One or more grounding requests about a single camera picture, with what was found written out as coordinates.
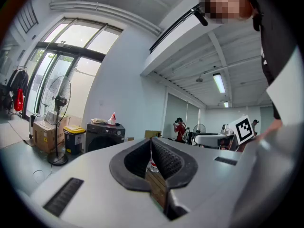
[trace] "red bag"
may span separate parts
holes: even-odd
[[[17,90],[17,98],[14,104],[14,108],[17,112],[22,111],[23,108],[23,94],[22,89]]]

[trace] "cardboard box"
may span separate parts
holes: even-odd
[[[64,141],[63,127],[67,125],[67,118],[64,117],[58,124],[57,144]],[[34,122],[34,144],[44,152],[50,153],[55,149],[55,126],[47,121]]]

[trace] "person wearing black cap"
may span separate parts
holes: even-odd
[[[257,135],[257,132],[255,131],[255,126],[259,123],[257,119],[253,120],[253,123],[251,124],[253,132],[255,133],[255,136]]]
[[[174,126],[174,132],[175,133],[178,132],[176,142],[185,143],[185,141],[183,141],[182,137],[186,132],[186,124],[179,117],[179,118],[176,119],[175,123],[173,123],[173,126]]]
[[[284,0],[274,1],[282,11],[297,8],[296,4],[288,4]],[[262,69],[269,85],[280,74],[297,45],[288,28],[288,21],[283,19],[282,13],[275,5],[269,0],[199,0],[198,8],[200,21],[204,20],[201,22],[204,26],[208,24],[204,16],[216,23],[253,19],[254,30],[261,33]],[[258,139],[282,126],[281,117],[274,104],[273,109],[275,119]]]

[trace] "fan base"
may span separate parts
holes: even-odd
[[[56,156],[55,152],[52,152],[48,154],[47,161],[52,165],[64,165],[67,163],[68,157],[66,154],[63,154],[61,152],[58,153],[58,156]]]

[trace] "black washing machine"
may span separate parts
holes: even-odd
[[[89,123],[86,127],[85,153],[123,143],[124,134],[122,125]]]

